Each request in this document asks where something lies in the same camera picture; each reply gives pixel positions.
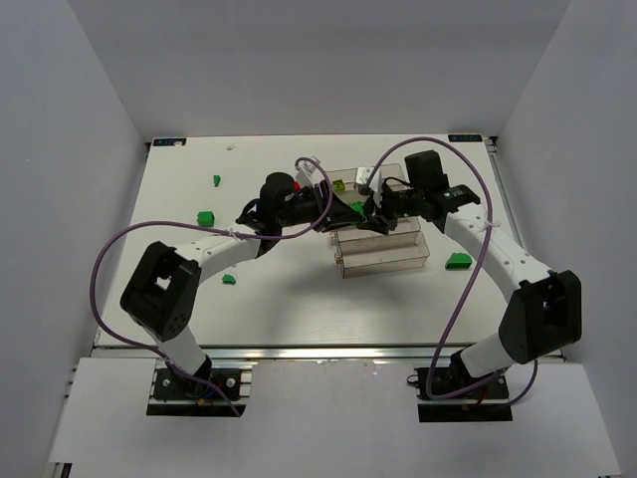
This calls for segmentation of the lime green square lego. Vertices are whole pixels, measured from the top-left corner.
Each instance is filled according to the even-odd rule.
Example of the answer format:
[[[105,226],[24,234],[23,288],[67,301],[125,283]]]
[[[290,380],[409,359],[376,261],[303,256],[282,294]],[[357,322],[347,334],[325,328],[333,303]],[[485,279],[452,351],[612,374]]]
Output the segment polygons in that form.
[[[346,191],[345,184],[344,184],[344,182],[343,182],[341,179],[335,180],[335,181],[332,183],[332,189],[333,189],[335,192],[343,192],[343,191]]]

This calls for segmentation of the green tall lego block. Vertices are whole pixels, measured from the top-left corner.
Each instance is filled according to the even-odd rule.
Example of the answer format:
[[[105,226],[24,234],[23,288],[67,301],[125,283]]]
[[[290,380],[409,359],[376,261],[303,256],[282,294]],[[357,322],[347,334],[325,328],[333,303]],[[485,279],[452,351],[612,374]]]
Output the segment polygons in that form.
[[[197,225],[201,227],[213,227],[215,225],[215,214],[210,211],[200,211],[197,213]]]

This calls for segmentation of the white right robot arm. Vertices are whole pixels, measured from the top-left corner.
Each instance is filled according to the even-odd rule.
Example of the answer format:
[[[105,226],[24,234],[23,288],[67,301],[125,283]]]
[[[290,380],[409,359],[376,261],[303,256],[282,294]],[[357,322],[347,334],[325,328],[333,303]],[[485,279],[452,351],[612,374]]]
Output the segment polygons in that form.
[[[582,336],[582,288],[571,271],[556,272],[535,259],[493,220],[493,206],[468,186],[450,184],[437,151],[404,159],[400,189],[379,167],[359,167],[350,186],[362,204],[347,226],[387,234],[402,217],[419,216],[462,246],[500,289],[507,307],[498,330],[452,355],[447,381],[475,388],[498,372],[539,359]]]

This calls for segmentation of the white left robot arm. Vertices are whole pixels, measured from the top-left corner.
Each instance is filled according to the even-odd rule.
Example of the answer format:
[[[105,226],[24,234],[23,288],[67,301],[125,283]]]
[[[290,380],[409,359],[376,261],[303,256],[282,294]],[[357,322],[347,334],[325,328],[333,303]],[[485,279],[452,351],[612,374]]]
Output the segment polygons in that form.
[[[192,387],[200,385],[210,377],[211,360],[189,328],[199,286],[266,255],[285,239],[288,227],[308,226],[317,233],[355,227],[388,234],[402,215],[398,193],[385,183],[362,184],[358,191],[364,201],[356,210],[336,196],[326,179],[300,184],[286,173],[271,173],[236,221],[243,231],[215,232],[178,247],[150,244],[124,288],[120,306],[153,339],[176,374]]]

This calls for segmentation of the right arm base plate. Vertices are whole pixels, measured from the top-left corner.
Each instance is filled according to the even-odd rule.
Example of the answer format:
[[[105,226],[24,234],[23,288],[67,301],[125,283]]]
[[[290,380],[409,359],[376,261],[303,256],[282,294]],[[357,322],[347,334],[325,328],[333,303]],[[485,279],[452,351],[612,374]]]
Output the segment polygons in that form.
[[[426,394],[428,367],[415,368],[406,384],[416,390],[418,419],[421,423],[510,422],[510,394],[503,377],[468,394],[445,400],[433,400]]]

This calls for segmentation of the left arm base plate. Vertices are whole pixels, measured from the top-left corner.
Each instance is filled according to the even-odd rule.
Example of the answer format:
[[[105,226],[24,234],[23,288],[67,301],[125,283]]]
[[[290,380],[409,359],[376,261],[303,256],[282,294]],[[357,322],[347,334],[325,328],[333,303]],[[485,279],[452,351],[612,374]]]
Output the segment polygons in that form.
[[[237,417],[246,409],[252,371],[247,366],[213,366],[209,380],[233,403],[236,414],[220,394],[209,385],[179,376],[168,366],[157,366],[146,406],[147,416]]]

